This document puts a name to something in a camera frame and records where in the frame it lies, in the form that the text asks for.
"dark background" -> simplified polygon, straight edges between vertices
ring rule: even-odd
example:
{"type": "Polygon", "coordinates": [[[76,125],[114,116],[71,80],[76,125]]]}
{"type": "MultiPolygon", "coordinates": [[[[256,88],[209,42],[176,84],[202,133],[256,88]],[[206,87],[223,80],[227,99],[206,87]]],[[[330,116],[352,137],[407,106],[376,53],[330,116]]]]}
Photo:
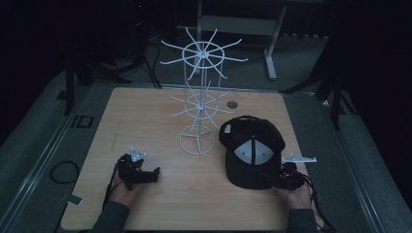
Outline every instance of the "dark background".
{"type": "MultiPolygon", "coordinates": [[[[173,40],[174,26],[185,24],[183,20],[188,24],[195,21],[193,2],[153,1],[145,5],[149,8],[145,18],[150,18],[173,40]],[[176,9],[182,11],[180,4],[188,11],[186,17],[173,14],[176,9]]],[[[99,1],[100,12],[92,1],[6,0],[0,3],[0,144],[13,132],[49,81],[64,70],[64,58],[72,49],[98,62],[113,62],[118,39],[115,36],[122,30],[119,25],[129,20],[125,17],[128,14],[113,15],[113,11],[128,13],[130,10],[118,3],[121,1],[99,1]],[[101,23],[107,19],[112,24],[103,26],[101,23]]],[[[350,92],[411,207],[412,183],[408,178],[412,175],[409,163],[412,155],[409,149],[412,142],[412,4],[410,1],[369,3],[363,0],[351,6],[339,8],[343,11],[340,15],[335,6],[291,4],[282,33],[284,36],[295,33],[300,37],[304,34],[329,37],[316,69],[337,67],[342,74],[344,89],[350,92]],[[302,16],[312,18],[313,22],[319,17],[328,18],[329,24],[311,25],[302,20],[302,16]]]]}

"wooden table top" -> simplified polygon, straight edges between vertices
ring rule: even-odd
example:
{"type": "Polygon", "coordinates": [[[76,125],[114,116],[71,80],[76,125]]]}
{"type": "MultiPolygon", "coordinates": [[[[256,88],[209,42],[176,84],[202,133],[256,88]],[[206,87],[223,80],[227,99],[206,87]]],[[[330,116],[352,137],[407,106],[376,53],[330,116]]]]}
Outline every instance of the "wooden table top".
{"type": "MultiPolygon", "coordinates": [[[[160,167],[160,176],[157,183],[145,187],[125,229],[285,229],[288,210],[276,192],[244,189],[227,179],[225,148],[213,124],[220,126],[243,115],[269,119],[286,142],[282,155],[300,154],[283,97],[277,93],[228,92],[219,99],[219,109],[234,113],[217,111],[213,122],[202,120],[215,135],[215,144],[206,154],[191,155],[180,147],[179,135],[193,124],[193,118],[186,113],[173,116],[184,111],[185,104],[171,96],[186,99],[182,89],[114,89],[73,191],[84,201],[80,206],[67,206],[61,227],[92,227],[101,213],[115,163],[134,147],[148,155],[142,169],[160,167]],[[235,101],[238,107],[230,109],[228,101],[235,101]]],[[[303,164],[298,164],[298,170],[306,173],[303,164]]]]}

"dark sleeve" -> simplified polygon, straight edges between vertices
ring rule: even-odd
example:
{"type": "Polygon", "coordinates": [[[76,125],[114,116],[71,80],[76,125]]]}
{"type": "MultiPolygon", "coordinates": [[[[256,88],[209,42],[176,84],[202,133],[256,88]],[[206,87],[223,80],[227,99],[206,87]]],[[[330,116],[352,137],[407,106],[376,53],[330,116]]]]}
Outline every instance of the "dark sleeve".
{"type": "Polygon", "coordinates": [[[289,210],[287,233],[316,233],[315,214],[310,209],[289,210]]]}
{"type": "Polygon", "coordinates": [[[108,202],[89,233],[121,233],[130,213],[128,207],[118,202],[108,202]]]}

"person's arm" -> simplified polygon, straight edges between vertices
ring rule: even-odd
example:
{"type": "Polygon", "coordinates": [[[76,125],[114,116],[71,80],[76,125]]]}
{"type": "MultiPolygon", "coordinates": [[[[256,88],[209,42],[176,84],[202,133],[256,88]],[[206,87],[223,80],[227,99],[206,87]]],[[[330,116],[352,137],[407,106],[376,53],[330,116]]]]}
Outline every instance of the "person's arm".
{"type": "Polygon", "coordinates": [[[134,200],[139,196],[144,187],[143,184],[139,183],[129,191],[126,185],[121,181],[118,172],[115,174],[113,184],[109,202],[89,233],[121,233],[126,224],[134,200]]]}
{"type": "Polygon", "coordinates": [[[312,195],[306,183],[295,191],[276,188],[289,206],[287,233],[315,233],[318,232],[315,214],[312,210],[312,195]]]}

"black cap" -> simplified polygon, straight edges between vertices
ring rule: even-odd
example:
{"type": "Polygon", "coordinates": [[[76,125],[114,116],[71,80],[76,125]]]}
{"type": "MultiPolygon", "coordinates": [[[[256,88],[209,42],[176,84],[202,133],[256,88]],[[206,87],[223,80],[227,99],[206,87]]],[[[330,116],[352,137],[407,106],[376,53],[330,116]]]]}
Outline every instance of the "black cap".
{"type": "Polygon", "coordinates": [[[269,120],[255,116],[233,118],[221,126],[219,141],[226,147],[226,174],[233,184],[267,189],[270,184],[265,177],[280,175],[285,141],[269,120]]]}

